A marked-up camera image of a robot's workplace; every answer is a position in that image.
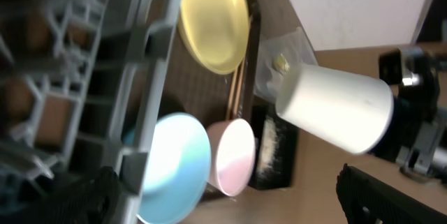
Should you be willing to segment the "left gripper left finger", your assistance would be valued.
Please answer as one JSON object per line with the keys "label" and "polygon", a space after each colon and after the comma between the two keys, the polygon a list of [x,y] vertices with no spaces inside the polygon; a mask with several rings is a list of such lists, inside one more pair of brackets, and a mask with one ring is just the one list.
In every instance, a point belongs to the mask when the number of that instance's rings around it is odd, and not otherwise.
{"label": "left gripper left finger", "polygon": [[1,224],[109,223],[121,187],[117,173],[102,167],[50,196],[1,217]]}

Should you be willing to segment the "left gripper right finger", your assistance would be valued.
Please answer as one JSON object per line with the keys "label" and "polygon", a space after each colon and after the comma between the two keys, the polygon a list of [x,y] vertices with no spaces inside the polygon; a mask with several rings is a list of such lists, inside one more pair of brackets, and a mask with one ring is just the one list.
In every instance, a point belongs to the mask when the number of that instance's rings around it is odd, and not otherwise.
{"label": "left gripper right finger", "polygon": [[445,214],[347,164],[336,193],[349,224],[446,224]]}

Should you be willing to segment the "white plastic cup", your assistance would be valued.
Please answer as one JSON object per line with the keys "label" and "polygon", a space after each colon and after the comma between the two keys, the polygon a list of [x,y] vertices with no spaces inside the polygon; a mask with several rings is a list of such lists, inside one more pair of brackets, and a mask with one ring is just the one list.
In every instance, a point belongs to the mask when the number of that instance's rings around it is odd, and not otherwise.
{"label": "white plastic cup", "polygon": [[393,109],[384,81],[307,64],[288,70],[275,101],[278,117],[355,155],[381,141]]}

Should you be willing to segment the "light blue bowl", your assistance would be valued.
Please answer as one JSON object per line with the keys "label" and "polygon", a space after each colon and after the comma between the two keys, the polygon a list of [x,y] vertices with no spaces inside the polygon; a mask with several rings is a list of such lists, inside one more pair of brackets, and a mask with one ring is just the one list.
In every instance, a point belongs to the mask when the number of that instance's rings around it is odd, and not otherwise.
{"label": "light blue bowl", "polygon": [[143,176],[139,221],[184,220],[205,191],[210,167],[210,141],[199,120],[184,112],[161,117]]}

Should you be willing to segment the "green yellow snack wrapper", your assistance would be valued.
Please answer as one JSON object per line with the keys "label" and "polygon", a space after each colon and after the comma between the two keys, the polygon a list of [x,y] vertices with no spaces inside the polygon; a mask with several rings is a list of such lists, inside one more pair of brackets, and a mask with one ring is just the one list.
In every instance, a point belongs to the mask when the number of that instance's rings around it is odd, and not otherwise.
{"label": "green yellow snack wrapper", "polygon": [[279,74],[285,75],[288,72],[290,65],[283,54],[278,54],[272,60],[272,67]]}

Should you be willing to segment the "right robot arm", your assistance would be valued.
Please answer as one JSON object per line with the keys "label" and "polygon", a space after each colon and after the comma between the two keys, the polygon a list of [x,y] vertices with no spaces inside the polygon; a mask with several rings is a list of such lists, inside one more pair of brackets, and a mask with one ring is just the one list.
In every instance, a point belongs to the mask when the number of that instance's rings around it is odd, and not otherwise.
{"label": "right robot arm", "polygon": [[379,57],[379,78],[398,88],[389,127],[369,153],[421,184],[446,185],[446,108],[437,105],[446,54],[397,48]]}

